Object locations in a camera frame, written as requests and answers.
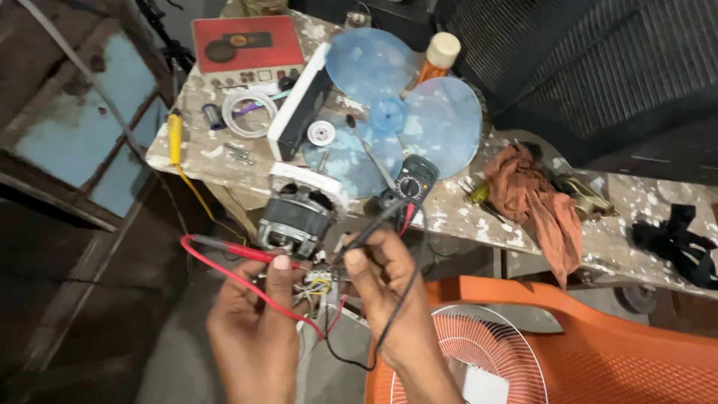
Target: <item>paint-splattered table surface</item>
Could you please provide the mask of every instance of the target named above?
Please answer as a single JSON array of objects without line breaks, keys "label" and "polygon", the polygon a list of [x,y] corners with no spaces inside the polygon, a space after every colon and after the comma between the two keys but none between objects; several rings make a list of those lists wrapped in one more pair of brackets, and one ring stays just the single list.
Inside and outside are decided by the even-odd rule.
[{"label": "paint-splattered table surface", "polygon": [[[237,17],[238,15],[233,14],[233,9],[228,4],[223,16]],[[292,12],[292,18],[305,60],[309,59],[320,43],[341,30],[337,25],[298,12]],[[241,139],[228,129],[211,131],[202,115],[201,108],[204,104],[208,102],[221,104],[223,98],[224,93],[204,80],[195,66],[177,102],[185,118],[182,143],[184,172],[191,178],[232,188],[236,193],[267,199],[269,197],[267,173],[274,164],[274,159],[266,139]],[[361,105],[342,98],[341,92],[335,88],[320,113],[345,114],[342,101],[357,114],[366,112]],[[689,230],[718,243],[718,226],[710,206],[716,197],[708,187],[629,175],[573,170],[553,147],[535,135],[523,131],[488,133],[485,128],[479,150],[469,167],[459,175],[439,181],[425,200],[429,230],[475,240],[481,244],[512,252],[540,255],[540,248],[521,227],[513,223],[501,224],[477,206],[464,202],[464,192],[458,184],[458,180],[462,177],[469,178],[473,183],[480,183],[487,162],[502,147],[509,142],[524,140],[531,140],[542,146],[545,154],[542,163],[545,166],[555,173],[574,173],[586,183],[590,183],[593,188],[600,189],[620,213],[619,217],[583,223],[583,268],[623,280],[633,280],[637,283],[718,299],[718,292],[703,290],[688,284],[677,275],[670,263],[666,264],[654,255],[632,247],[625,236],[626,231],[635,221],[645,219],[658,224],[668,219],[671,203],[686,203],[695,205],[697,210],[696,219]],[[223,149],[222,145],[225,142],[231,142],[250,151],[256,164],[244,165],[234,160]],[[169,163],[166,127],[160,130],[146,157],[152,167],[169,173],[176,172]],[[303,165],[303,157],[299,155],[292,164]],[[365,202],[366,200],[353,200],[351,212],[362,215]]]}]

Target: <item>orange plastic chair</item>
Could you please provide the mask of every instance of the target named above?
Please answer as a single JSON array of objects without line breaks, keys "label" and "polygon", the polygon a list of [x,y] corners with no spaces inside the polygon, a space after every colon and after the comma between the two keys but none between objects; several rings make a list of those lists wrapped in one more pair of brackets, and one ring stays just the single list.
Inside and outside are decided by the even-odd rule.
[{"label": "orange plastic chair", "polygon": [[[626,321],[543,283],[461,276],[427,283],[426,290],[433,306],[516,304],[551,313],[563,332],[523,332],[549,403],[718,403],[718,339]],[[392,377],[382,362],[368,373],[365,403],[390,403]]]}]

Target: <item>yellow wire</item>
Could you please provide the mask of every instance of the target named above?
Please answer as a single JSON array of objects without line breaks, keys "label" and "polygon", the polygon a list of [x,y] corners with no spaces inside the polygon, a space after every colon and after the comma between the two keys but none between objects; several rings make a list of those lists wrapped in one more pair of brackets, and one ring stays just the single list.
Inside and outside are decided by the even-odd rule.
[{"label": "yellow wire", "polygon": [[235,231],[234,229],[232,229],[231,227],[229,227],[229,226],[227,226],[226,224],[222,223],[221,221],[218,221],[217,219],[215,219],[215,215],[212,214],[212,211],[210,210],[210,207],[207,206],[207,203],[205,202],[205,199],[200,195],[200,192],[199,192],[199,191],[195,188],[195,186],[192,184],[192,181],[190,181],[190,179],[185,175],[185,172],[182,171],[182,168],[180,167],[180,165],[179,165],[179,164],[175,164],[175,165],[174,165],[174,168],[177,169],[177,173],[179,173],[179,176],[182,177],[182,179],[186,182],[187,186],[189,186],[190,189],[192,190],[192,192],[195,193],[195,196],[197,197],[197,200],[202,204],[202,207],[203,207],[203,208],[205,209],[205,211],[207,212],[207,216],[209,216],[210,219],[212,219],[212,221],[215,222],[216,224],[219,224],[220,226],[224,227],[225,229],[227,229],[227,230],[233,232],[234,235],[237,236],[237,238],[239,238],[240,240],[242,240],[242,245],[247,245],[247,239],[246,239],[246,238],[240,236],[239,233],[236,232],[236,231]]},{"label": "yellow wire", "polygon": [[317,283],[324,283],[327,287],[324,290],[322,290],[321,292],[309,292],[310,295],[326,295],[327,293],[329,293],[329,289],[332,288],[332,283],[326,279],[315,279],[309,284],[308,288],[311,288],[312,286],[316,285]]}]

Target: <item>multimeter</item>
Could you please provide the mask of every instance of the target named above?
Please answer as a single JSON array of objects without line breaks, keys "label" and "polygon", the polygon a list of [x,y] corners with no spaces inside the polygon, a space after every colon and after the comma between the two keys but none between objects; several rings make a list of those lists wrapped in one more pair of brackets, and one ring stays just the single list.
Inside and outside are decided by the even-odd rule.
[{"label": "multimeter", "polygon": [[[439,178],[439,169],[432,162],[419,155],[409,155],[401,165],[399,175],[394,180],[396,190],[387,188],[379,196],[379,208],[387,209],[397,199],[421,205]],[[411,220],[418,209],[414,210]]]}]

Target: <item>hand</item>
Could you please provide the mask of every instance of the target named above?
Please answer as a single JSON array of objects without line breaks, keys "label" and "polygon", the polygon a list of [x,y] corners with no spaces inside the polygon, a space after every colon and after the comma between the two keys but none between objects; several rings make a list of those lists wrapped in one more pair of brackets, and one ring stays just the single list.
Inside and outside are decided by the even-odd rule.
[{"label": "hand", "polygon": [[[347,237],[345,243],[354,238],[356,235]],[[414,259],[394,231],[377,230],[365,248],[347,251],[344,263],[378,339],[414,274]],[[421,275],[411,285],[380,353],[399,375],[409,402],[464,403],[439,348]]]},{"label": "hand", "polygon": [[[249,280],[266,267],[246,261],[234,273]],[[266,294],[292,310],[292,284],[304,277],[286,255],[267,270]],[[307,306],[294,312],[304,313]],[[297,321],[264,305],[257,294],[227,279],[207,317],[207,333],[229,403],[293,403],[297,390]]]}]

